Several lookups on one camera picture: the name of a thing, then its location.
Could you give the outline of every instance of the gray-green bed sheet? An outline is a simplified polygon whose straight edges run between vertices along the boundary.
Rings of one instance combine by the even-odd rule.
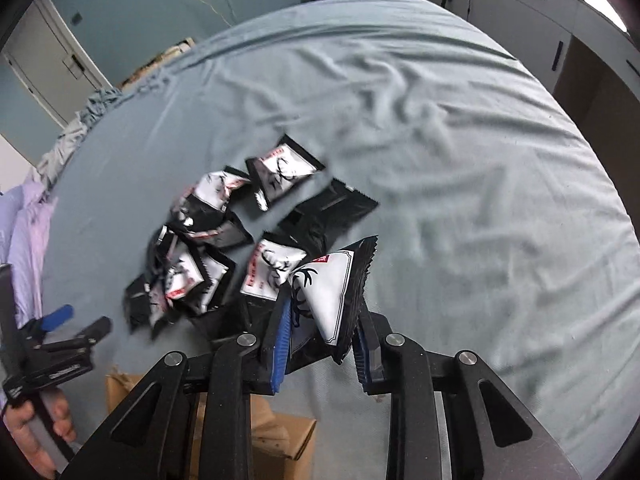
[[[188,322],[130,335],[122,293],[172,200],[284,132],[328,169],[257,216],[254,237],[331,176],[380,202],[336,247],[379,235],[366,299],[426,349],[473,349],[596,478],[640,412],[640,252],[616,189],[551,95],[482,32],[423,0],[325,0],[243,23],[173,60],[92,129],[54,190],[44,305],[100,315],[94,372],[66,384],[81,438],[112,364],[206,351]],[[244,272],[251,248],[230,253]],[[288,376],[274,408],[318,419],[316,478],[383,478],[388,399],[353,361]]]

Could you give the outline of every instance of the drawer handle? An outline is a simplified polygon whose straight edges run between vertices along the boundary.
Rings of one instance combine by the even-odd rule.
[[[627,60],[626,60],[626,64],[628,64],[628,65],[631,67],[631,70],[633,70],[633,71],[636,73],[636,75],[637,75],[638,77],[640,77],[640,70],[638,70],[638,69],[634,66],[634,64],[633,64],[633,63],[631,63],[631,62],[627,59]]]
[[[562,55],[562,49],[564,48],[564,41],[558,41],[558,50],[556,50],[556,57],[554,58],[554,63],[551,66],[551,70],[555,72],[558,70],[558,62],[560,61],[560,56]]]

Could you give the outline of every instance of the cardboard box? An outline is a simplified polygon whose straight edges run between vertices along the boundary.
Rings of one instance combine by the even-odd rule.
[[[111,413],[142,375],[114,372],[106,377],[107,409]],[[206,407],[201,394],[191,446],[190,480],[198,479],[200,437]],[[251,429],[255,480],[308,480],[316,446],[316,421],[273,413],[264,397],[251,396]]]

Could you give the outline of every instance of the metal screw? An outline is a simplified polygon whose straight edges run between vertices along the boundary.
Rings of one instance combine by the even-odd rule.
[[[462,354],[458,356],[458,359],[465,365],[474,365],[478,362],[478,358],[473,352],[462,352]]]
[[[164,364],[167,366],[177,366],[182,362],[182,354],[180,352],[170,352],[164,356]]]
[[[404,344],[404,336],[402,334],[389,334],[385,337],[385,341],[391,346],[402,346]]]
[[[255,335],[253,334],[241,334],[238,336],[238,339],[236,339],[236,342],[240,345],[240,346],[253,346],[255,345],[255,342],[258,341],[255,337]]]

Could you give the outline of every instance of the human hand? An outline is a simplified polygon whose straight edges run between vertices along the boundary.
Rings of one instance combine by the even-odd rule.
[[[56,389],[53,394],[51,410],[51,418],[54,421],[53,430],[66,442],[73,442],[76,439],[76,430],[71,421],[69,404],[62,391]],[[34,415],[33,405],[27,401],[20,408],[7,407],[4,421],[15,443],[31,466],[44,478],[53,479],[56,476],[56,466],[27,425]]]

